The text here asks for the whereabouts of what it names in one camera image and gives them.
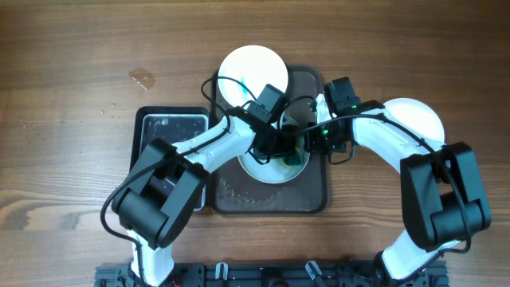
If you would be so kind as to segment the light blue stained plate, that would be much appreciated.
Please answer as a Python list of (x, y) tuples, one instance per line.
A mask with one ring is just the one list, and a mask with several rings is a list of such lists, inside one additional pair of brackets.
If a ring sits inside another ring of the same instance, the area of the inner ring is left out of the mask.
[(281, 158), (270, 159), (265, 164), (262, 159), (258, 163), (249, 153), (238, 156), (238, 161), (244, 171), (247, 172), (252, 178), (269, 184), (286, 183), (291, 179), (296, 178), (308, 164), (310, 154), (304, 150), (304, 137), (299, 136), (296, 140), (296, 145), (300, 148), (303, 165), (298, 169), (288, 169), (281, 165)]

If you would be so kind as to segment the green and yellow sponge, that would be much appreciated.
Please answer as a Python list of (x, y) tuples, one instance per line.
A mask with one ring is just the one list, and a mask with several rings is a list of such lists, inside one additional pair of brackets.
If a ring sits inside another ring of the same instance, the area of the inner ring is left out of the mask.
[(292, 154), (285, 155), (280, 159), (281, 165), (288, 169), (298, 169), (303, 165), (300, 148), (296, 145)]

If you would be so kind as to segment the white plate front stained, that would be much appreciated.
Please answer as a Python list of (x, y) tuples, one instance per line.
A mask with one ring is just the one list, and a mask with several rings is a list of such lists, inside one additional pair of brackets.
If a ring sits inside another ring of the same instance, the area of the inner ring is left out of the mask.
[(445, 129), (437, 113), (419, 100), (396, 98), (384, 103), (390, 114), (407, 127), (436, 141), (445, 141)]

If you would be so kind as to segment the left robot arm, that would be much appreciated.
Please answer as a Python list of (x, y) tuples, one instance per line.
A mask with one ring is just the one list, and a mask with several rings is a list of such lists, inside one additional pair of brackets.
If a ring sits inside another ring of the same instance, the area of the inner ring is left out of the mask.
[(142, 286), (159, 286), (171, 274), (171, 244), (188, 223), (209, 176), (252, 150), (271, 159), (294, 150), (293, 136), (274, 128), (288, 98), (266, 85), (246, 108), (224, 111), (213, 128), (190, 140), (152, 140), (105, 206), (119, 217), (133, 245), (131, 271)]

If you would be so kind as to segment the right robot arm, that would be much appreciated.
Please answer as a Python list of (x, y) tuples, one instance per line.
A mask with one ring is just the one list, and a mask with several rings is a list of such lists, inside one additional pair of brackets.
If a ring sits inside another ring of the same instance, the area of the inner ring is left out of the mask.
[(447, 144), (437, 113), (419, 100), (362, 102), (347, 77), (324, 86), (316, 123), (304, 129), (305, 151), (331, 155), (347, 143), (366, 147), (400, 175), (405, 229), (379, 252), (365, 276), (373, 286), (412, 281), (447, 253), (469, 252), (491, 223), (473, 149)]

